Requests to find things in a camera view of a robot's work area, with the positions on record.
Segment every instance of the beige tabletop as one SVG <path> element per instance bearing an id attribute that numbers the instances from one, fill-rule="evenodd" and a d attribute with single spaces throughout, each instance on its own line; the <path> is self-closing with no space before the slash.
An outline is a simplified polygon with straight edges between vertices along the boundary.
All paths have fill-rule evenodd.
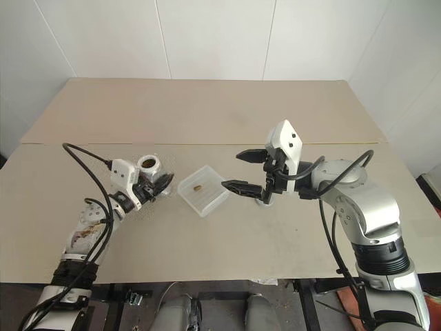
<path id="1" fill-rule="evenodd" d="M 386 141 L 346 81 L 79 78 L 22 142 L 262 144 L 283 119 L 303 143 Z"/>
<path id="2" fill-rule="evenodd" d="M 234 155 L 251 146 L 89 145 L 104 157 L 136 161 L 157 153 L 175 171 L 171 197 L 132 212 L 114 234 L 99 283 L 208 279 L 335 277 L 317 201 L 297 194 L 277 195 L 270 208 L 231 194 L 213 213 L 200 218 L 176 194 L 180 180 L 205 164 L 225 178 L 264 183 L 261 165 Z M 441 271 L 441 222 L 401 160 L 387 143 L 308 145 L 302 159 L 355 159 L 373 148 L 368 174 L 388 189 L 400 206 L 404 241 L 418 272 Z M 111 192 L 108 171 L 89 162 Z M 58 144 L 23 144 L 2 171 L 0 281 L 46 283 L 51 279 L 83 198 L 99 191 Z M 326 209 L 329 218 L 332 213 Z M 338 226 L 338 245 L 354 270 L 350 243 Z"/>

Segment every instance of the robotic arm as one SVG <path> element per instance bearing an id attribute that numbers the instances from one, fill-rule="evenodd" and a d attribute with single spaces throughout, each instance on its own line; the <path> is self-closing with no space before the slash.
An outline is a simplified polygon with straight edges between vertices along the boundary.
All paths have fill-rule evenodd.
<path id="1" fill-rule="evenodd" d="M 266 186 L 246 181 L 224 181 L 236 194 L 253 197 L 259 204 L 272 204 L 272 194 L 298 192 L 301 199 L 319 199 L 338 215 L 356 256 L 362 283 L 351 279 L 336 249 L 329 245 L 340 271 L 358 299 L 360 317 L 367 330 L 428 330 L 429 313 L 412 260 L 407 256 L 401 235 L 400 211 L 395 199 L 368 180 L 365 166 L 372 158 L 368 151 L 355 162 L 300 161 L 302 141 L 291 124 L 280 122 L 269 134 L 265 149 L 246 150 L 236 157 L 264 163 Z"/>
<path id="2" fill-rule="evenodd" d="M 111 233 L 118 229 L 129 212 L 140 210 L 160 194 L 166 195 L 174 176 L 162 169 L 155 155 L 144 156 L 135 165 L 122 159 L 102 160 L 81 148 L 65 145 L 104 161 L 117 191 L 109 194 L 111 210 L 100 201 L 85 199 L 85 209 L 80 213 L 76 230 L 68 238 L 52 281 L 44 287 L 36 308 L 23 319 L 20 331 L 87 330 L 91 288 Z"/>

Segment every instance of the white wall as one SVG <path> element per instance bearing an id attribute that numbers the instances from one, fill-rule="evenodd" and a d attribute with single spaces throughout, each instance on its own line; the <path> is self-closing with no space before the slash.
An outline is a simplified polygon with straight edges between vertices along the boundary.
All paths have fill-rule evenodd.
<path id="1" fill-rule="evenodd" d="M 0 151 L 68 77 L 345 79 L 418 175 L 441 163 L 440 14 L 439 0 L 0 0 Z"/>

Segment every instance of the floor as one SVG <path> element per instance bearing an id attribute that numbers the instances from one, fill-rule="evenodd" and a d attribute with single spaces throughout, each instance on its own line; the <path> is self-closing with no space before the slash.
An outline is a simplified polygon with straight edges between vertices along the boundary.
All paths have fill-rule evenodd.
<path id="1" fill-rule="evenodd" d="M 132 286 L 136 292 L 140 289 L 152 290 L 152 297 L 141 301 L 139 306 L 125 304 L 119 330 L 147 331 L 152 323 L 159 298 L 169 283 L 146 283 Z M 1 284 L 0 287 L 0 330 L 16 330 L 21 317 L 33 307 L 39 298 L 40 289 L 27 285 Z M 214 292 L 228 293 L 228 298 L 210 299 Z M 245 293 L 261 293 L 273 305 L 278 315 L 282 330 L 306 330 L 299 294 L 293 292 L 291 281 L 279 280 L 278 285 L 259 285 L 251 281 L 195 281 L 177 283 L 165 296 L 164 300 L 188 293 L 202 298 L 203 322 L 201 330 L 217 331 L 244 330 Z M 333 307 L 341 309 L 334 293 L 314 295 Z M 102 330 L 107 314 L 107 304 L 92 301 L 95 307 L 91 330 Z M 322 331 L 353 330 L 346 316 L 334 312 L 316 303 L 316 310 Z"/>

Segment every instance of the transparent container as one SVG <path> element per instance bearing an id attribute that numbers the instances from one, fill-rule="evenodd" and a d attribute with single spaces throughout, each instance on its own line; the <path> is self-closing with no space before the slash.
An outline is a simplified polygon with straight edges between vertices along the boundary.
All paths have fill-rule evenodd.
<path id="1" fill-rule="evenodd" d="M 200 217 L 205 217 L 228 197 L 229 191 L 221 181 L 224 178 L 205 165 L 179 183 L 178 194 Z"/>

